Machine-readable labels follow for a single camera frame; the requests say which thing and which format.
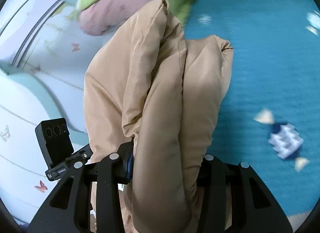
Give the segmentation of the tan quilted jacket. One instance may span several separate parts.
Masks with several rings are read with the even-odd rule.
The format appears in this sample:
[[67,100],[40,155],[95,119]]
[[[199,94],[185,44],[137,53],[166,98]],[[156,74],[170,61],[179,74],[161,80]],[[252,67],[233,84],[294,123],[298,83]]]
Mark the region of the tan quilted jacket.
[[232,75],[234,50],[215,35],[187,40],[167,0],[153,0],[98,51],[85,74],[92,162],[134,142],[120,194],[127,232],[195,232],[197,176]]

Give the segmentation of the mint green bed frame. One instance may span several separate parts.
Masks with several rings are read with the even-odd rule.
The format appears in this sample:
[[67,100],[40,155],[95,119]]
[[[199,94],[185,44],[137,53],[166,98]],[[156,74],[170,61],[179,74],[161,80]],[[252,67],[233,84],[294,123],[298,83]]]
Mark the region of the mint green bed frame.
[[[25,72],[7,74],[2,70],[1,75],[28,89],[42,104],[50,119],[58,119],[63,117],[62,111],[55,103],[49,91],[34,76]],[[69,128],[69,132],[71,136],[71,141],[73,143],[83,146],[88,144],[88,136],[86,133],[74,130],[72,128]]]

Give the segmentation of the pink folded quilt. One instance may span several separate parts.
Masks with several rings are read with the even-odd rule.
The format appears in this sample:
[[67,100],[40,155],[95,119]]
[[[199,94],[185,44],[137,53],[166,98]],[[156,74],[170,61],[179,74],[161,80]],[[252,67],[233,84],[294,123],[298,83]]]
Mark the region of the pink folded quilt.
[[80,28],[89,35],[100,36],[122,25],[152,0],[99,0],[79,16]]

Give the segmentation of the teal quilted bed mat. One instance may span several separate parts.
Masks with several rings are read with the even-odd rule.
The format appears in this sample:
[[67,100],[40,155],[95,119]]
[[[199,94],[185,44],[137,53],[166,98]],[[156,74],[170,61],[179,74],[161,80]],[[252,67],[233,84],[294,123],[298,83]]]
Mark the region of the teal quilted bed mat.
[[[319,36],[308,30],[313,0],[196,0],[185,35],[214,34],[234,48],[232,80],[221,104],[209,152],[248,162],[289,216],[319,198]],[[268,143],[271,127],[254,118],[268,109],[303,139],[301,171]]]

